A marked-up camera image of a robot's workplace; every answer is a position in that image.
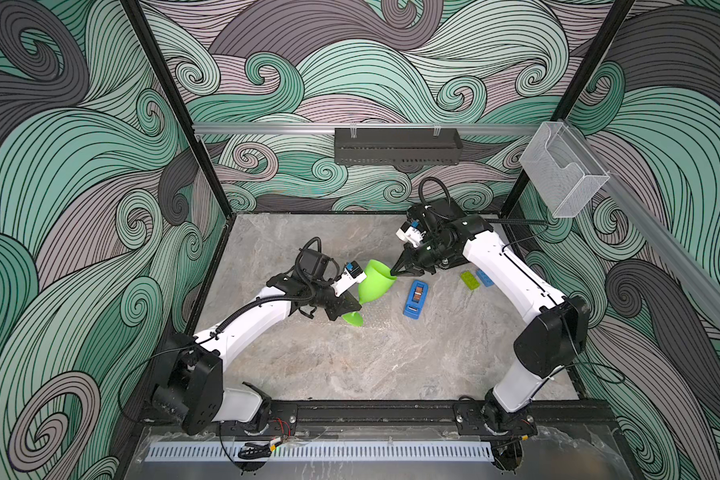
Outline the blue tape dispenser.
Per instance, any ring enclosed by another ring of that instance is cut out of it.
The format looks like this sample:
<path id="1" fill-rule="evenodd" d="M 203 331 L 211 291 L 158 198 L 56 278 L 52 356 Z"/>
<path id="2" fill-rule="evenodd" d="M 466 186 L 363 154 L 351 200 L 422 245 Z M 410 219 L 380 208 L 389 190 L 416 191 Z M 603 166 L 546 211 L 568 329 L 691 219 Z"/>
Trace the blue tape dispenser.
<path id="1" fill-rule="evenodd" d="M 412 283 L 403 307 L 404 316 L 413 320 L 418 320 L 420 318 L 423 306 L 426 302 L 428 290 L 428 285 L 423 281 L 415 280 Z"/>

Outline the clear bubble wrap sheet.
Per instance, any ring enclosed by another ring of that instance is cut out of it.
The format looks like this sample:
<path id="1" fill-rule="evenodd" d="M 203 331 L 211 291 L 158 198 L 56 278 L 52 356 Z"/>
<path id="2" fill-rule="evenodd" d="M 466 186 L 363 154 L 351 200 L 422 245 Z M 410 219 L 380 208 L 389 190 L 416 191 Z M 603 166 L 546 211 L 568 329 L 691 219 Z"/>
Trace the clear bubble wrap sheet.
<path id="1" fill-rule="evenodd" d="M 323 310 L 330 321 L 341 317 L 352 326 L 363 326 L 360 311 L 371 302 L 383 297 L 397 281 L 391 268 L 378 260 L 369 260 L 365 267 L 357 261 L 339 265 L 334 259 L 322 256 L 318 260 L 299 261 L 296 272 L 299 280 L 314 290 L 307 309 L 298 312 L 313 319 Z"/>

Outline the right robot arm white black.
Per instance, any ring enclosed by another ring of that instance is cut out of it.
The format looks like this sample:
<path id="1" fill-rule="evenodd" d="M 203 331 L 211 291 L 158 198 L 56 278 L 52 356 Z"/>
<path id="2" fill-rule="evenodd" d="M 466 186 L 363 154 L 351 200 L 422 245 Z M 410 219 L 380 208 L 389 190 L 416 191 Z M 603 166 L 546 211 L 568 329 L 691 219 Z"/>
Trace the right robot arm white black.
<path id="1" fill-rule="evenodd" d="M 419 277 L 471 264 L 485 273 L 506 296 L 525 327 L 513 343 L 513 362 L 486 395 L 484 414 L 491 428 L 505 430 L 544 384 L 582 352 L 590 310 L 579 296 L 567 296 L 525 264 L 495 231 L 492 221 L 465 213 L 448 191 L 427 200 L 423 178 L 418 203 L 406 212 L 396 235 L 403 251 L 391 268 L 394 276 Z"/>

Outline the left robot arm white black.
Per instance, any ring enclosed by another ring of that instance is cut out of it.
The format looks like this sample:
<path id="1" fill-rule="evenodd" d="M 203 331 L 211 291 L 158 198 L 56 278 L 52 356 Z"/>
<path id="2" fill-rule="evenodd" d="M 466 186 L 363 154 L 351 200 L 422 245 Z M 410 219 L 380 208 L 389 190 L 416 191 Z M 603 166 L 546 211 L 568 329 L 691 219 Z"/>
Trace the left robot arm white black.
<path id="1" fill-rule="evenodd" d="M 162 418 L 195 435 L 213 423 L 236 423 L 251 434 L 268 429 L 271 397 L 245 382 L 224 384 L 231 363 L 271 327 L 298 312 L 312 317 L 322 309 L 329 320 L 361 310 L 350 289 L 367 275 L 351 261 L 338 264 L 310 239 L 289 270 L 271 277 L 253 300 L 214 326 L 177 334 L 157 357 L 151 406 Z"/>

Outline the green plastic wine glass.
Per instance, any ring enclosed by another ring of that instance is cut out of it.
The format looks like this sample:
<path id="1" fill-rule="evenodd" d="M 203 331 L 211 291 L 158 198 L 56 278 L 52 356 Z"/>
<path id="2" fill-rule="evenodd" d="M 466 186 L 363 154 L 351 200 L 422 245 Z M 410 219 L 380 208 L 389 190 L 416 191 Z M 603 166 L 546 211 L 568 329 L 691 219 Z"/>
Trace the green plastic wine glass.
<path id="1" fill-rule="evenodd" d="M 397 278 L 390 274 L 390 268 L 378 261 L 369 260 L 365 268 L 366 279 L 358 286 L 357 300 L 361 305 L 373 302 L 384 296 L 394 285 Z"/>

